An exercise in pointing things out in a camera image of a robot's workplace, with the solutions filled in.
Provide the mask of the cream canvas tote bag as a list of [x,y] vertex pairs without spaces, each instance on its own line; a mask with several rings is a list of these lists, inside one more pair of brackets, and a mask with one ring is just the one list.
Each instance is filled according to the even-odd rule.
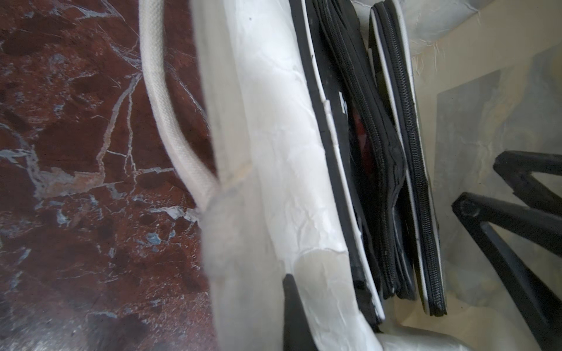
[[318,350],[561,349],[561,3],[399,1],[447,313],[420,295],[359,310],[290,1],[193,1],[216,171],[181,131],[165,4],[139,4],[163,145],[200,212],[221,350],[284,350],[294,276]]

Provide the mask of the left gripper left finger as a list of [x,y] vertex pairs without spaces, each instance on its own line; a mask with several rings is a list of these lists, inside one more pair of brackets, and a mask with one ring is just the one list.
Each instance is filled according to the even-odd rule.
[[317,351],[294,276],[287,274],[282,285],[285,293],[284,351]]

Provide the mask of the olive green paddle case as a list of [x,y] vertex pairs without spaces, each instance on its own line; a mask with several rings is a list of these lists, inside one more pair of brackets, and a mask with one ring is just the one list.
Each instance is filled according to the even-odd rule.
[[426,314],[445,316],[446,292],[441,243],[422,137],[408,35],[399,1],[379,1],[370,10],[370,60],[384,79],[392,117],[406,161],[405,185],[399,197],[403,223],[399,257],[415,279],[407,280],[411,299],[418,292]]

